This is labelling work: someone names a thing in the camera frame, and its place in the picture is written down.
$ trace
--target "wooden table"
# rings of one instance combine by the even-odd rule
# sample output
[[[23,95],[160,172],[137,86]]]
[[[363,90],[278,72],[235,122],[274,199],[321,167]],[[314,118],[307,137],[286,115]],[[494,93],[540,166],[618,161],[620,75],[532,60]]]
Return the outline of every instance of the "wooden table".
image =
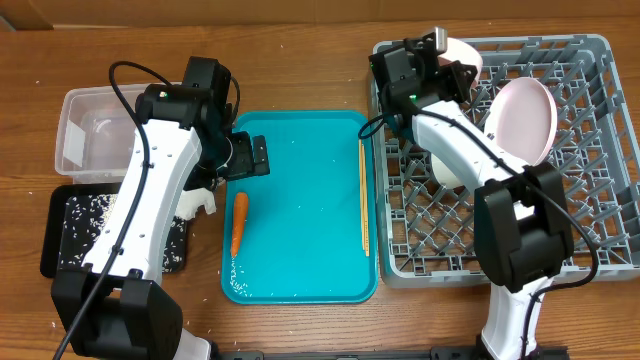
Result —
[[[631,117],[640,129],[640,18],[439,21],[455,37],[599,33],[613,48]],[[241,112],[355,109],[366,114],[367,55],[380,40],[436,25],[227,26],[0,34],[0,358],[50,358],[64,334],[39,273],[53,189],[62,101],[74,88],[105,86],[109,65],[127,59],[180,80],[190,55],[220,59],[242,86]],[[119,82],[142,83],[119,70]],[[216,194],[224,209],[224,189]],[[472,344],[485,323],[487,286],[394,290],[380,282],[366,303],[239,306],[220,288],[223,212],[191,227],[186,269],[163,287],[186,328],[224,351],[427,349]],[[544,345],[568,345],[575,359],[640,357],[640,281],[553,293],[538,327]]]

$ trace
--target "chopstick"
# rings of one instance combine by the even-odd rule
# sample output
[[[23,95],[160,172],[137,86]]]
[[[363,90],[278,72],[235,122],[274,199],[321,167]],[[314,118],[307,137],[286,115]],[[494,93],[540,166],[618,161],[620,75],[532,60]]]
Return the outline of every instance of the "chopstick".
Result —
[[[360,231],[362,232],[362,250],[364,250],[364,192],[362,191],[362,175],[366,174],[363,171],[363,161],[362,161],[362,140],[358,140],[358,161],[360,168],[359,176],[360,176]]]
[[[358,141],[360,158],[360,214],[362,220],[362,248],[369,257],[369,206],[367,199],[367,161],[362,140]]]

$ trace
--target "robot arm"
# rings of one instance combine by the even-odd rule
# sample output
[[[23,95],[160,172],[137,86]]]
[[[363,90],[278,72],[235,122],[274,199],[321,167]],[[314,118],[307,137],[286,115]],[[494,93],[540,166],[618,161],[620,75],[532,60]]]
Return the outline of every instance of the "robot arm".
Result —
[[[466,128],[504,163],[566,209],[559,173],[549,164],[528,167],[485,137],[462,113],[477,69],[460,61],[440,66],[446,52],[446,32],[436,28],[419,39],[370,56],[378,85],[383,121],[437,156],[475,193],[475,251],[491,280],[489,319],[480,335],[482,353],[496,360],[515,360],[522,349],[522,331],[531,294],[549,286],[562,261],[573,253],[569,224],[532,197],[526,186],[499,167],[458,127],[420,113],[437,113]],[[541,307],[531,314],[526,353],[536,349],[534,338]]]
[[[226,104],[230,72],[192,57],[182,85],[147,87],[136,115],[149,143],[149,171],[119,255],[70,341],[76,354],[98,358],[208,360],[211,344],[182,329],[182,310],[161,288],[165,242],[183,190],[215,187],[269,173],[264,137],[232,133],[237,109]],[[143,145],[136,131],[127,175],[112,214],[81,270],[59,270],[51,296],[69,328],[123,229],[141,178]],[[120,297],[109,296],[120,290]]]

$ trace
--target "orange carrot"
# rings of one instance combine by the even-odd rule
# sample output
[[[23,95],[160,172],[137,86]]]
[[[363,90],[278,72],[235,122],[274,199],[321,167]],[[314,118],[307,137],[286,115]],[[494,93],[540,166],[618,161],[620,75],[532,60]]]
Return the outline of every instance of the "orange carrot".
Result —
[[[233,203],[233,231],[231,232],[231,257],[236,257],[240,250],[244,223],[249,212],[249,197],[245,193],[238,193]]]

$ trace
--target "teal tray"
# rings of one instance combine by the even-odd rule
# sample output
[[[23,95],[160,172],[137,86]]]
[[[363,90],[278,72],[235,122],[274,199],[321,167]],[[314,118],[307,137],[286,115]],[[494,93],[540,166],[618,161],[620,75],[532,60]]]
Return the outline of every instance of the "teal tray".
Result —
[[[271,174],[227,185],[222,289],[239,304],[359,303],[378,286],[373,152],[365,141],[369,257],[362,249],[355,111],[251,112],[236,131],[264,135]],[[231,258],[233,202],[249,196]]]

